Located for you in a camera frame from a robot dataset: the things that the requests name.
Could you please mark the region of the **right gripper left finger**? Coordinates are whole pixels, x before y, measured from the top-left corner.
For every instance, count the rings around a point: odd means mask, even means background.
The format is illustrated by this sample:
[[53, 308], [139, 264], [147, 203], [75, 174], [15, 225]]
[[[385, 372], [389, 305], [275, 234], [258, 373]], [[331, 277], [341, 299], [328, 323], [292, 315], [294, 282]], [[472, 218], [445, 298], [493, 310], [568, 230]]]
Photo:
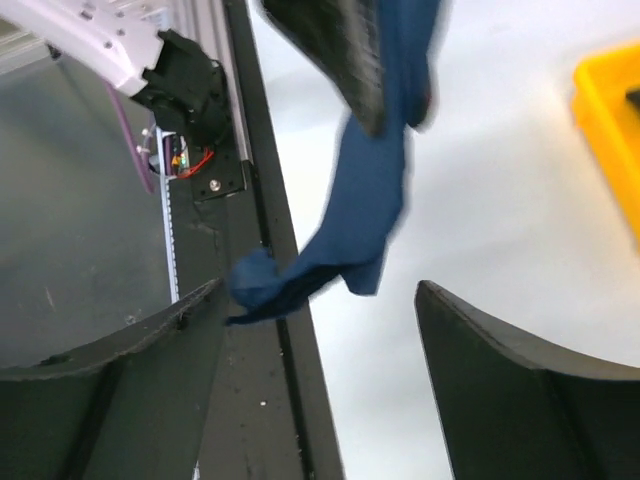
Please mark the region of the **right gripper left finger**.
[[5, 479], [189, 479], [224, 323], [212, 280], [144, 320], [1, 372]]

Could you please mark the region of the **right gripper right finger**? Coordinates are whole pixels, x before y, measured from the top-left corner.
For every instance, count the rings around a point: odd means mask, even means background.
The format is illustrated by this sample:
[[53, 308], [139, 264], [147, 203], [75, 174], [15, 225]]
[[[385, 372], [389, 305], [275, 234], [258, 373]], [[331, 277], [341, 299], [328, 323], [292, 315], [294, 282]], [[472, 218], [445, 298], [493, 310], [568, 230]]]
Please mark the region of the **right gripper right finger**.
[[551, 343], [431, 281], [415, 309], [454, 478], [638, 478], [638, 368]]

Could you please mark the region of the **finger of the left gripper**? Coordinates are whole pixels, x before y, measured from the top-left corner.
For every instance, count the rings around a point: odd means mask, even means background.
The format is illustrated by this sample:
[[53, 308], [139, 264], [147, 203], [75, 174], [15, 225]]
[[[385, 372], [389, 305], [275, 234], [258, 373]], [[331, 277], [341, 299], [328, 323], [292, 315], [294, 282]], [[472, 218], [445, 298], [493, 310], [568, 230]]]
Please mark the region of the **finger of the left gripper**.
[[364, 132], [385, 121], [375, 1], [263, 0], [268, 20], [335, 85]]

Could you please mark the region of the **dark blue paper napkin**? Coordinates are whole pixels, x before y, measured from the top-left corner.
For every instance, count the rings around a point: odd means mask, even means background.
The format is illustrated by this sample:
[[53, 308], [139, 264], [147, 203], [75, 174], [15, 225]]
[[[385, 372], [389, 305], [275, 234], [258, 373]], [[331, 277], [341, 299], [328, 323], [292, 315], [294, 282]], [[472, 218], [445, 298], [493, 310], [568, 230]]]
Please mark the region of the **dark blue paper napkin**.
[[229, 290], [245, 311], [228, 324], [283, 318], [337, 278], [355, 295], [376, 293], [404, 206], [406, 133], [426, 123], [433, 99], [429, 50], [440, 10], [438, 1], [380, 2], [384, 131], [373, 138], [347, 120], [319, 228], [283, 271], [265, 250], [236, 264]]

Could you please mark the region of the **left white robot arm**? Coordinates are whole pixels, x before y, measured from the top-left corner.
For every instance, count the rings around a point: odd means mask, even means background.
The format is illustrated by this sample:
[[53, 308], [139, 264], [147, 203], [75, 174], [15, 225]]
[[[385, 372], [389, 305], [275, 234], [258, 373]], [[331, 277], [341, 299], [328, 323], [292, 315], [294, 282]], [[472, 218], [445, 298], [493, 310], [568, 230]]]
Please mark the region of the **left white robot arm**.
[[[336, 86], [369, 135], [385, 119], [374, 1], [264, 1], [267, 18]], [[1, 16], [70, 55], [198, 148], [226, 134], [222, 74], [195, 41], [103, 1], [4, 1]]]

